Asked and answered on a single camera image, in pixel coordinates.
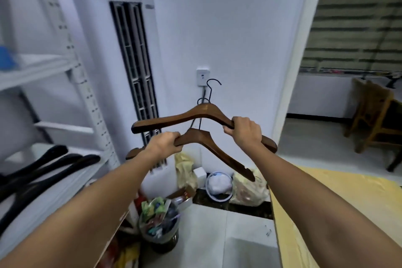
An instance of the forearm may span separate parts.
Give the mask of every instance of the forearm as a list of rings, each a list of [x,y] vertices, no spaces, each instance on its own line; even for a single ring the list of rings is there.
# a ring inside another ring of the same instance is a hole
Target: forearm
[[[244,148],[320,267],[400,266],[402,249],[352,205],[260,143]]]
[[[85,188],[17,246],[2,267],[93,267],[157,162],[145,150]]]

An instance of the door frame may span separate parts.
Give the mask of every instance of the door frame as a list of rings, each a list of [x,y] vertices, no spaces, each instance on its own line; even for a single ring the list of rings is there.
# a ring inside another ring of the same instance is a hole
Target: door frame
[[[281,138],[283,125],[285,124],[286,113],[289,108],[290,99],[299,73],[301,59],[307,44],[311,24],[318,5],[318,0],[304,0],[300,15],[298,29],[296,31],[295,41],[291,52],[289,65],[283,82],[281,98],[274,122],[272,133],[273,140],[278,144]]]

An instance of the yellow mat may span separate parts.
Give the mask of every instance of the yellow mat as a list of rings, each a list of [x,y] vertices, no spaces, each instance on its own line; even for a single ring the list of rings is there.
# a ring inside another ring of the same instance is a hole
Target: yellow mat
[[[402,246],[402,189],[383,178],[300,167],[328,186]],[[271,193],[283,268],[318,268],[299,230]]]

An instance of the window blind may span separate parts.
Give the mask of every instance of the window blind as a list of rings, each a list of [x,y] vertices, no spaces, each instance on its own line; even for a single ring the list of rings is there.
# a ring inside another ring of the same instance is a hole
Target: window blind
[[[319,0],[301,71],[402,71],[402,0]]]

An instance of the electrical socket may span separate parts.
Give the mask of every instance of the electrical socket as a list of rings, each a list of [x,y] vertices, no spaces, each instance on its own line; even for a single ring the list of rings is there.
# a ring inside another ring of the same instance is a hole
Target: electrical socket
[[[209,69],[197,69],[197,85],[207,86],[209,80]]]

